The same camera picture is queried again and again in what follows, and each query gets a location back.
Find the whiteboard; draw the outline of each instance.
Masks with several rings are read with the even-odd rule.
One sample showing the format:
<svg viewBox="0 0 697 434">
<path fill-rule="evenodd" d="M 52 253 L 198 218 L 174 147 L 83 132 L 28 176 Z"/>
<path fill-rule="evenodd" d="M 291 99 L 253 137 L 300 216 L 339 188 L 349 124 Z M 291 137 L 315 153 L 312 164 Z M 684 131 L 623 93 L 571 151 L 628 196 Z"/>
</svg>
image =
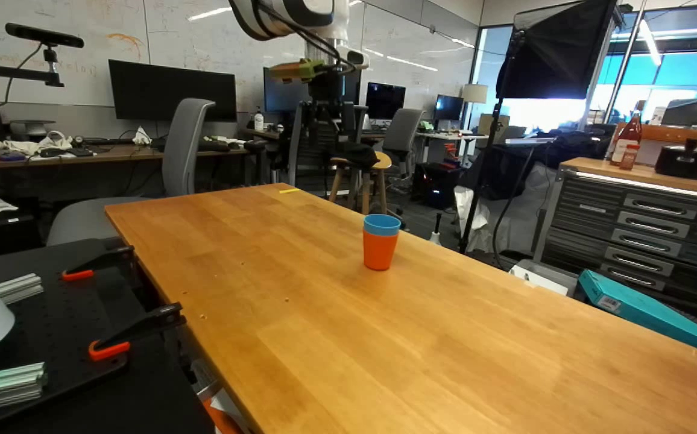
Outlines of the whiteboard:
<svg viewBox="0 0 697 434">
<path fill-rule="evenodd" d="M 9 102 L 114 106 L 109 58 L 115 58 L 232 73 L 238 111 L 253 113 L 260 106 L 262 67 L 300 61 L 304 41 L 300 37 L 255 41 L 228 9 L 191 20 L 219 8 L 228 8 L 228 0 L 0 0 L 0 66 L 15 67 L 35 48 L 35 41 L 7 37 L 7 23 L 85 40 L 85 48 L 57 47 L 57 73 L 66 87 L 15 79 Z M 390 58 L 435 66 L 431 73 L 363 52 L 370 71 L 361 83 L 402 85 L 404 106 L 417 110 L 431 104 L 435 95 L 456 95 L 468 83 L 472 61 L 472 48 L 454 47 L 419 25 L 363 2 L 349 8 L 347 48 L 373 48 Z M 25 67 L 45 71 L 45 64 L 38 54 Z"/>
</svg>

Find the lamp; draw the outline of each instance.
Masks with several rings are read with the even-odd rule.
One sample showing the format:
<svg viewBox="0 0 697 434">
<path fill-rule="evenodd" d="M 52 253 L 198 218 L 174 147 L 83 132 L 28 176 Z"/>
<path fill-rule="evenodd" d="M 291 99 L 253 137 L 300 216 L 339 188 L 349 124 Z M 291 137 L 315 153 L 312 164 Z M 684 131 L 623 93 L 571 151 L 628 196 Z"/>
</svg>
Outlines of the lamp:
<svg viewBox="0 0 697 434">
<path fill-rule="evenodd" d="M 471 104 L 484 104 L 488 102 L 488 87 L 484 85 L 466 85 L 460 90 L 460 99 L 466 102 L 466 131 L 471 129 Z"/>
</svg>

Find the plastic cup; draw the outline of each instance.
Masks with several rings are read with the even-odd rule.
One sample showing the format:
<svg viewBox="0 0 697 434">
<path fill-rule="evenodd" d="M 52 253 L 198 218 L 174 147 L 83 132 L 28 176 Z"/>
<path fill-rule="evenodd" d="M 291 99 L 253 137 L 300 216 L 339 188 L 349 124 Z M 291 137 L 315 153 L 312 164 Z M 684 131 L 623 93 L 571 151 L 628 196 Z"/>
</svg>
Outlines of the plastic cup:
<svg viewBox="0 0 697 434">
<path fill-rule="evenodd" d="M 363 266 L 389 270 L 397 245 L 400 220 L 390 216 L 367 216 L 363 220 Z"/>
</svg>

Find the gray chair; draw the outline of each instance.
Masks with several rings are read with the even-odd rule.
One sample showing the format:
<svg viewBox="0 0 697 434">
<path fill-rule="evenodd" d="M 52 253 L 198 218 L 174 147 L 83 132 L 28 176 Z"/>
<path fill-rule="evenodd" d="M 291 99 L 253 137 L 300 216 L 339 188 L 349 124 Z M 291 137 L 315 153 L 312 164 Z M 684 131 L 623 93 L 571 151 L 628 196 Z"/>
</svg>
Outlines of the gray chair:
<svg viewBox="0 0 697 434">
<path fill-rule="evenodd" d="M 183 99 L 177 106 L 163 155 L 161 155 L 161 183 L 166 196 L 191 196 L 195 193 L 195 160 L 202 137 L 206 111 L 215 102 L 208 99 Z M 132 202 L 137 196 L 127 199 L 92 199 L 62 208 L 49 233 L 45 246 L 69 245 L 83 239 L 115 242 L 119 234 L 103 216 L 107 205 Z"/>
<path fill-rule="evenodd" d="M 396 163 L 404 164 L 402 176 L 414 171 L 414 132 L 423 111 L 400 110 L 396 111 L 384 140 L 376 144 L 380 153 L 390 155 Z"/>
</svg>

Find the chair backrest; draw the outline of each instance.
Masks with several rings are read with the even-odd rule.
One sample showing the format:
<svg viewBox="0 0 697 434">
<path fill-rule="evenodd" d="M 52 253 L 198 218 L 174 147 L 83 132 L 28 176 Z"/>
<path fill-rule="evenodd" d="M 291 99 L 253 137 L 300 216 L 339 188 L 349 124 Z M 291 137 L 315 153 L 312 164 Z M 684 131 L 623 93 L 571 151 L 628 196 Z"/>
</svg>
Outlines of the chair backrest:
<svg viewBox="0 0 697 434">
<path fill-rule="evenodd" d="M 202 140 L 208 99 L 183 99 L 177 106 L 169 137 L 163 140 L 161 183 L 166 196 L 195 193 L 195 160 Z"/>
<path fill-rule="evenodd" d="M 396 111 L 386 136 L 384 136 L 384 151 L 404 151 L 409 153 L 414 144 L 414 132 L 419 124 L 423 111 L 417 110 L 400 110 Z"/>
</svg>

